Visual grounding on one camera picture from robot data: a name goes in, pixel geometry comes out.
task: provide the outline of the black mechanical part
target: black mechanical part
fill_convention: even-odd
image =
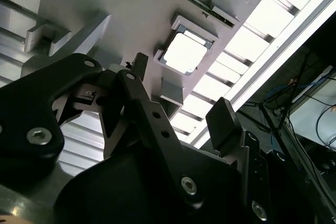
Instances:
[[[177,204],[154,153],[138,141],[79,174],[64,188],[56,203],[58,222],[246,222],[239,173],[193,148],[182,149],[204,198],[198,211],[186,211]]]
[[[281,207],[273,196],[277,164],[243,131],[229,102],[221,98],[206,117],[225,162],[177,139],[142,85],[146,63],[138,54],[130,70],[101,72],[97,62],[74,54],[1,88],[8,107],[0,112],[0,171],[32,176],[52,169],[64,144],[59,127],[88,110],[100,114],[105,160],[64,187],[49,216],[54,223],[281,223],[272,214]],[[302,179],[290,178],[286,186]]]
[[[249,217],[256,223],[272,223],[268,168],[258,139],[243,131],[230,102],[224,98],[216,102],[206,121],[213,147],[242,175],[241,199]]]
[[[300,173],[288,164],[285,156],[277,151],[266,155],[269,170],[270,198],[275,223],[316,223],[316,210],[310,205],[302,189],[307,185]]]
[[[61,218],[58,221],[78,221],[81,214],[81,220],[86,223],[103,223],[113,211],[113,219],[122,223],[132,222],[134,218],[145,223],[200,223],[214,209],[223,211],[223,204],[217,204],[218,195],[225,197],[225,204],[230,202],[226,209],[241,208],[237,197],[240,186],[235,184],[239,182],[239,173],[222,161],[182,146],[161,105],[149,100],[139,77],[121,70],[110,90],[118,95],[109,97],[104,105],[103,125],[114,129],[124,108],[125,130],[120,131],[120,139],[113,139],[117,144],[107,160],[83,172],[65,187],[56,205]],[[217,170],[218,165],[221,172],[215,175],[213,169]],[[118,198],[121,191],[128,193]],[[109,203],[102,206],[97,202]],[[132,213],[129,219],[121,209]],[[227,221],[237,219],[229,211],[225,216]]]
[[[52,104],[79,81],[100,71],[100,65],[90,57],[73,54],[0,89],[3,105],[0,172],[3,175],[32,175],[52,168],[64,145]],[[55,109],[61,109],[65,102]]]

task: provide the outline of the blue cable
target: blue cable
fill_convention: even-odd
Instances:
[[[320,80],[318,80],[316,82],[313,82],[313,83],[310,83],[310,84],[298,85],[298,89],[302,89],[302,88],[306,88],[306,87],[309,87],[309,86],[314,86],[314,85],[320,84],[322,81],[324,81],[325,77],[326,76],[323,76]],[[272,89],[266,95],[265,100],[268,99],[275,91],[285,89],[287,87],[288,87],[288,85],[283,85],[283,86],[279,86],[279,87],[276,87],[276,88]]]

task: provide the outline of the mounting hole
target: mounting hole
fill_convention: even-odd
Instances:
[[[89,66],[89,67],[92,67],[92,68],[95,66],[95,64],[92,61],[89,61],[89,60],[84,61],[84,64],[86,66]]]
[[[130,78],[131,80],[135,80],[135,76],[132,75],[131,73],[127,73],[126,76]]]
[[[165,138],[170,137],[168,131],[161,131],[161,135],[163,135],[163,137],[165,137]]]
[[[158,114],[155,111],[152,114],[153,114],[153,117],[155,117],[155,118],[158,118],[158,119],[161,118],[160,114]]]

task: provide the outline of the bolt head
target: bolt head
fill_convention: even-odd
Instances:
[[[183,177],[181,179],[182,188],[186,191],[189,195],[195,195],[197,192],[197,186],[195,181],[193,181],[189,177]]]
[[[27,140],[30,144],[46,145],[51,140],[51,132],[46,128],[33,128],[27,133]]]

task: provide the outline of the cable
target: cable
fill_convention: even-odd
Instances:
[[[294,131],[293,124],[292,124],[292,122],[290,121],[288,115],[287,115],[287,118],[288,118],[288,122],[289,122],[290,128],[291,128],[291,130],[293,131],[293,136],[294,136],[296,142],[299,143],[298,145],[299,145],[299,147],[302,149],[302,152],[305,154],[305,156],[307,157],[308,161],[310,162],[310,165],[311,165],[311,167],[312,167],[312,169],[313,169],[315,178],[316,178],[316,180],[317,180],[317,182],[318,182],[320,188],[322,189],[324,195],[329,199],[329,202],[331,202],[332,205],[334,206],[334,208],[336,208],[335,203],[334,203],[333,200],[330,198],[330,196],[328,195],[328,193],[326,192],[326,190],[325,190],[324,187],[322,186],[321,181],[320,181],[320,178],[317,176],[317,173],[316,173],[316,169],[317,169],[317,168],[314,166],[314,163],[313,163],[313,161],[311,160],[310,156],[308,155],[308,153],[306,152],[306,150],[303,148],[303,146],[300,144],[298,138],[296,137],[296,133],[295,133],[295,131]]]
[[[319,118],[317,119],[317,121],[316,121],[316,125],[315,125],[315,131],[316,131],[316,135],[317,135],[317,137],[319,138],[319,140],[323,143],[323,145],[324,146],[328,146],[329,145],[329,148],[331,148],[332,150],[335,150],[336,151],[336,148],[334,148],[334,147],[331,147],[330,146],[330,144],[331,144],[331,141],[333,141],[333,139],[329,142],[329,144],[327,144],[327,143],[325,143],[323,140],[322,140],[322,138],[321,138],[321,136],[320,136],[320,133],[319,133],[319,123],[320,123],[320,120],[321,120],[321,118],[322,118],[322,116],[331,108],[331,107],[333,107],[333,106],[335,106],[336,104],[334,104],[334,105],[330,105],[330,106],[328,106],[320,115],[319,115]]]
[[[305,96],[305,97],[309,97],[309,98],[311,98],[311,99],[313,99],[313,100],[315,100],[315,101],[318,101],[319,103],[322,103],[322,104],[324,104],[324,105],[327,105],[327,106],[333,106],[333,104],[327,104],[327,103],[325,103],[325,102],[320,101],[319,99],[316,99],[316,98],[314,98],[314,97],[311,97],[310,95],[304,94],[304,96]]]

